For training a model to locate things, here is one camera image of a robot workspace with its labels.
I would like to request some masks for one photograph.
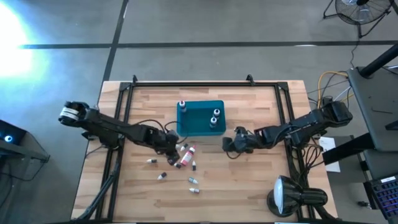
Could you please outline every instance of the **wooden tabletop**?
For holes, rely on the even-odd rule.
[[[303,81],[287,81],[296,118],[310,111]],[[99,98],[100,111],[114,116],[120,82],[105,82]],[[253,130],[270,125],[280,125],[275,92],[271,87],[142,87],[135,88],[129,123],[143,119],[156,119],[162,124],[175,121],[176,102],[179,100],[223,100],[227,130],[222,136],[192,137],[186,140],[195,144],[194,160],[197,171],[191,166],[180,170],[170,166],[164,156],[153,149],[126,141],[116,200],[115,222],[273,222],[294,221],[295,215],[279,218],[271,214],[266,197],[274,187],[278,175],[289,176],[284,144],[273,149],[258,149],[253,154],[242,154],[231,160],[221,149],[221,137],[234,137],[233,129],[244,126]],[[287,108],[284,103],[285,117]],[[100,145],[91,142],[88,152]],[[84,163],[80,184],[72,212],[78,217],[98,193],[103,175],[106,150],[90,154]],[[156,164],[147,164],[148,159]],[[164,180],[157,177],[167,173]],[[194,177],[199,184],[188,182]],[[328,194],[327,211],[337,217],[335,203],[325,166],[311,169],[308,175],[311,187],[321,188]],[[193,194],[188,189],[200,189]],[[104,213],[108,211],[108,200]]]

